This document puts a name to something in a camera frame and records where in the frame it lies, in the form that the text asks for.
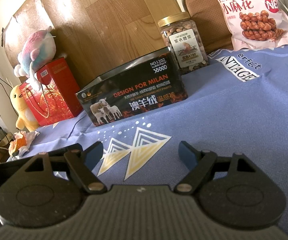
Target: product box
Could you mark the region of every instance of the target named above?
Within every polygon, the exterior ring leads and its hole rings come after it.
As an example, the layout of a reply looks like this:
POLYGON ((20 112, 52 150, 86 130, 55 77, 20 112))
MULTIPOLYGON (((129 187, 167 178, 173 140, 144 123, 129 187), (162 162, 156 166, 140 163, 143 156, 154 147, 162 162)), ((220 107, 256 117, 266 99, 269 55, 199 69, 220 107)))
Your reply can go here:
POLYGON ((75 94, 80 90, 63 57, 46 64, 36 73, 41 90, 24 82, 20 90, 41 126, 78 116, 83 110, 75 94))
POLYGON ((187 93, 167 47, 106 72, 76 96, 99 126, 182 101, 187 93))

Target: gold lid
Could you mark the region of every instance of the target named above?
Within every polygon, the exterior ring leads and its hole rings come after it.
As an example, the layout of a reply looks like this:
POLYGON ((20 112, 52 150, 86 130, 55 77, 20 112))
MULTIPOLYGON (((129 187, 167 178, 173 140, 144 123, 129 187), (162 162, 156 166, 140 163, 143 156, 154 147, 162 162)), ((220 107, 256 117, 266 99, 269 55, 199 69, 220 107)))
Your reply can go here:
POLYGON ((190 18, 191 16, 189 15, 188 12, 181 12, 175 15, 165 17, 162 20, 159 20, 157 24, 160 28, 162 28, 168 24, 171 24, 180 20, 190 19, 190 18))

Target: black cable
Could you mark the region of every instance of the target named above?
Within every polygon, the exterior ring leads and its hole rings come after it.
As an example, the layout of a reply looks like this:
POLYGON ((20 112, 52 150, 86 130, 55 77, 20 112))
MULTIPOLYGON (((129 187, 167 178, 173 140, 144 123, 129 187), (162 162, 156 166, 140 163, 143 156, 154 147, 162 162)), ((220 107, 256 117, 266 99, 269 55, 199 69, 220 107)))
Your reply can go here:
MULTIPOLYGON (((12 86, 10 86, 8 83, 6 83, 2 78, 0 78, 0 80, 3 81, 6 85, 8 85, 10 88, 12 88, 12 86)), ((5 89, 5 87, 3 86, 3 84, 2 84, 1 82, 0 82, 0 84, 1 84, 1 86, 3 87, 3 89, 4 89, 4 91, 5 91, 6 95, 7 95, 7 97, 9 98, 9 100, 10 100, 10 102, 11 102, 11 106, 12 106, 14 112, 17 114, 17 116, 19 116, 19 114, 17 113, 17 111, 16 111, 15 108, 13 107, 13 104, 12 104, 11 98, 10 98, 10 96, 8 95, 8 93, 7 93, 6 89, 5 89)))

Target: black tape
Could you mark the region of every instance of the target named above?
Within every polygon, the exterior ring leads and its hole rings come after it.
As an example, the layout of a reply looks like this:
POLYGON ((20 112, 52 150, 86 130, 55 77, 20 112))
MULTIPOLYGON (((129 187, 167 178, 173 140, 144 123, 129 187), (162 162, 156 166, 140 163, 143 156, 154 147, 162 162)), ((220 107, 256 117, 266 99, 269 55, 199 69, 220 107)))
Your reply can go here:
POLYGON ((1 46, 4 44, 4 28, 2 27, 1 46))

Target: gold rope handle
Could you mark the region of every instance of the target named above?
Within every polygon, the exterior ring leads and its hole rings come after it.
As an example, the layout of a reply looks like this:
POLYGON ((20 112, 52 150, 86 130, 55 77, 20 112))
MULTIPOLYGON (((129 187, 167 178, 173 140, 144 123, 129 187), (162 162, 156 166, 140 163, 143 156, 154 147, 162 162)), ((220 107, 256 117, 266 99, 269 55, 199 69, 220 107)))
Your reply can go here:
POLYGON ((47 115, 45 116, 44 114, 42 114, 40 111, 38 111, 38 110, 36 109, 36 107, 32 104, 32 101, 31 101, 31 99, 30 99, 29 96, 28 96, 28 100, 29 100, 29 102, 31 103, 31 105, 33 106, 33 108, 34 108, 41 116, 43 116, 44 118, 48 118, 48 117, 50 116, 50 108, 49 108, 49 106, 48 106, 48 102, 47 102, 46 97, 45 97, 45 94, 44 94, 43 84, 41 84, 41 87, 42 87, 42 93, 43 93, 43 96, 44 96, 44 101, 45 101, 46 106, 47 106, 47 115))

